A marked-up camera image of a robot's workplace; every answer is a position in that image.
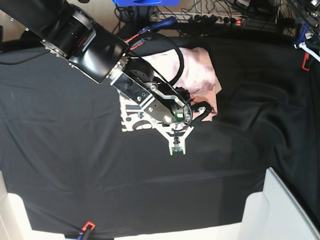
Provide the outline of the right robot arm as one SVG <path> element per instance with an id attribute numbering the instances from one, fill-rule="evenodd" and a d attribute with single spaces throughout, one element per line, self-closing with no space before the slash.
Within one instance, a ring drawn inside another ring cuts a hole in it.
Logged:
<path id="1" fill-rule="evenodd" d="M 212 111 L 206 101 L 192 104 L 189 91 L 176 86 L 185 67 L 177 45 L 173 49 L 179 68 L 171 81 L 141 56 L 128 56 L 137 41 L 161 38 L 159 33 L 148 31 L 124 41 L 65 0 L 3 0 L 0 8 L 39 36 L 47 50 L 71 67 L 98 84 L 110 80 L 110 85 L 137 104 L 141 116 L 168 140 L 172 153 L 185 152 L 194 124 Z"/>

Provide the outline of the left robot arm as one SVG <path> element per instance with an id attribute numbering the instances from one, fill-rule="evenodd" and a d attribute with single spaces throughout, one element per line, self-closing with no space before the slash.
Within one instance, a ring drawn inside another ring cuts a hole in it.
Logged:
<path id="1" fill-rule="evenodd" d="M 308 70 L 311 61 L 320 61 L 320 2 L 318 0 L 288 0 L 297 22 L 295 49 L 305 52 L 302 68 Z"/>

